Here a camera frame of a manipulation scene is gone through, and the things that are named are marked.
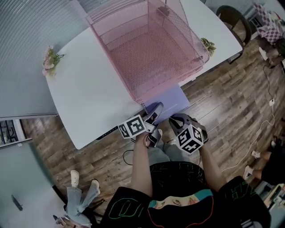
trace pink mesh cage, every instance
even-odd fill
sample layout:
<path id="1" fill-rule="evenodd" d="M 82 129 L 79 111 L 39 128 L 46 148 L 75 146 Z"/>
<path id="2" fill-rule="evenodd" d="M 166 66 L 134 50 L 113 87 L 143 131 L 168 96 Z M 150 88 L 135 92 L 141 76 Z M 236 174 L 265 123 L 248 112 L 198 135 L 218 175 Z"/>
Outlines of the pink mesh cage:
<path id="1" fill-rule="evenodd" d="M 199 71 L 208 51 L 160 0 L 113 0 L 88 13 L 131 97 L 143 103 Z"/>

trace person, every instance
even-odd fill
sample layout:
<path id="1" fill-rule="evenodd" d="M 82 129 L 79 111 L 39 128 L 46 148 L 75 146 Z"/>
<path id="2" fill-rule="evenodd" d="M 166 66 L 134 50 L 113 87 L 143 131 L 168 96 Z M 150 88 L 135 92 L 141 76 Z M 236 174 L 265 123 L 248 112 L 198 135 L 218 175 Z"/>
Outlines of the person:
<path id="1" fill-rule="evenodd" d="M 260 180 L 266 181 L 271 185 L 278 185 L 285 183 L 285 175 L 283 165 L 285 162 L 285 151 L 277 150 L 273 153 L 270 151 L 258 152 L 252 151 L 253 157 L 261 158 L 266 162 L 263 169 L 255 170 L 250 166 L 246 166 L 244 170 L 244 179 L 248 179 L 251 175 Z"/>
<path id="2" fill-rule="evenodd" d="M 100 194 L 99 182 L 93 179 L 86 197 L 81 199 L 82 190 L 78 188 L 79 173 L 76 170 L 72 170 L 70 175 L 71 187 L 66 188 L 68 200 L 66 206 L 67 217 L 78 227 L 91 227 L 90 220 L 82 212 Z"/>
<path id="3" fill-rule="evenodd" d="M 199 149 L 203 170 L 176 145 L 148 149 L 146 136 L 137 136 L 130 186 L 117 189 L 102 227 L 270 227 L 263 201 L 242 177 L 226 182 L 209 143 Z"/>
<path id="4" fill-rule="evenodd" d="M 273 68 L 285 59 L 285 39 L 279 39 L 275 43 L 274 49 L 269 52 L 264 51 L 261 47 L 258 48 L 263 59 L 269 61 L 269 68 Z"/>

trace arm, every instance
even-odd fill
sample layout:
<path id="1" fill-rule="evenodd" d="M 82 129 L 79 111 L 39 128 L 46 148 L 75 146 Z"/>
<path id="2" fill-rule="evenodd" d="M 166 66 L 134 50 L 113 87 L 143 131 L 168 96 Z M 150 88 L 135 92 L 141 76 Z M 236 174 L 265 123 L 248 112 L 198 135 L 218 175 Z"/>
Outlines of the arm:
<path id="1" fill-rule="evenodd" d="M 219 191 L 219 189 L 223 187 L 227 181 L 218 167 L 217 162 L 213 158 L 208 144 L 205 144 L 202 148 L 200 148 L 200 154 L 207 184 L 213 190 Z"/>
<path id="2" fill-rule="evenodd" d="M 148 149 L 145 145 L 148 133 L 140 134 L 134 145 L 133 171 L 130 188 L 152 197 L 151 171 L 148 162 Z"/>

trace purple mat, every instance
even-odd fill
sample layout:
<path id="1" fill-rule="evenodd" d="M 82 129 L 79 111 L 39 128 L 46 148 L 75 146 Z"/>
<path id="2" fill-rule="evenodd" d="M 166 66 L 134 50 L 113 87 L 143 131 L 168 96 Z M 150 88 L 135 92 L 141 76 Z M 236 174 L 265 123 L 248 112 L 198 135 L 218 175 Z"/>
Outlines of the purple mat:
<path id="1" fill-rule="evenodd" d="M 146 112 L 149 113 L 159 102 L 163 103 L 163 110 L 158 119 L 155 121 L 155 124 L 168 119 L 173 114 L 178 113 L 190 106 L 187 97 L 178 84 L 147 100 L 142 104 L 142 106 Z"/>

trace black t-shirt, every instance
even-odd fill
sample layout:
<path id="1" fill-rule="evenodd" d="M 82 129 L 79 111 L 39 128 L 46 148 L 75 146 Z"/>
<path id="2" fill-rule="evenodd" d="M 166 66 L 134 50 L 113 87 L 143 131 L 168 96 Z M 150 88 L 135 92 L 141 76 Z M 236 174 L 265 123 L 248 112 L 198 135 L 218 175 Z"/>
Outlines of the black t-shirt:
<path id="1" fill-rule="evenodd" d="M 241 177 L 215 192 L 193 163 L 165 162 L 150 169 L 153 197 L 120 187 L 102 227 L 270 227 L 266 206 Z"/>

